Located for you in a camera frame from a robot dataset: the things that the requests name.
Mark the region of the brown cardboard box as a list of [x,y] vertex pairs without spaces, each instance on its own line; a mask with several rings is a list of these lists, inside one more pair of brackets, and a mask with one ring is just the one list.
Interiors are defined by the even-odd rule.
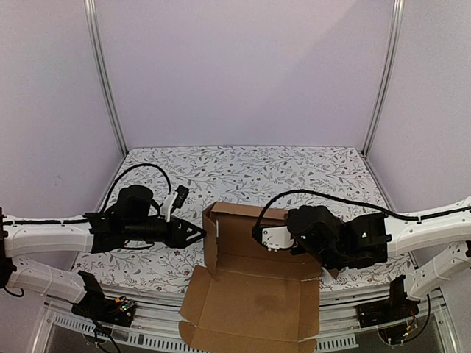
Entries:
[[179,332],[207,352],[314,352],[319,333],[319,258],[270,252],[252,238],[291,212],[215,202],[202,214],[205,264],[194,268]]

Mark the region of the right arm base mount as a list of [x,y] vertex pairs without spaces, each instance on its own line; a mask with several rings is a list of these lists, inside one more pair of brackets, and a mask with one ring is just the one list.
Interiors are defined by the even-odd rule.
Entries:
[[390,283],[388,298],[359,304],[355,307],[361,328],[406,319],[419,313],[419,301],[407,298],[404,287],[405,278],[405,275],[400,275]]

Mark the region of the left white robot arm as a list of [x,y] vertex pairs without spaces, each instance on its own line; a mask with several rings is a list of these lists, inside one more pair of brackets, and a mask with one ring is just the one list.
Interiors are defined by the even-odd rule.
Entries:
[[185,249],[205,236],[203,228],[172,215],[104,212],[58,220],[2,215],[1,287],[80,303],[92,318],[102,319],[110,308],[94,275],[59,269],[46,255],[101,254],[123,249],[129,241]]

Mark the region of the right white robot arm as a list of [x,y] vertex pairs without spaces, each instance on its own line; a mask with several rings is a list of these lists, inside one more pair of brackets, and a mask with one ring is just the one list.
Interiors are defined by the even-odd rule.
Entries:
[[380,306],[388,321],[397,320],[409,302],[419,302],[434,288],[470,265],[470,199],[454,205],[404,215],[388,210],[342,221],[324,206],[290,210],[287,230],[296,243],[327,270],[367,268],[389,258],[438,245],[446,249],[397,283],[400,292]]

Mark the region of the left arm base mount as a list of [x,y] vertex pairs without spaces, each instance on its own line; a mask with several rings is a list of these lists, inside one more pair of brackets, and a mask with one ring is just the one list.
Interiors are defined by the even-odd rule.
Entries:
[[84,271],[78,271],[78,274],[84,282],[85,295],[72,304],[71,312],[90,320],[131,327],[136,302],[126,296],[108,299],[93,274]]

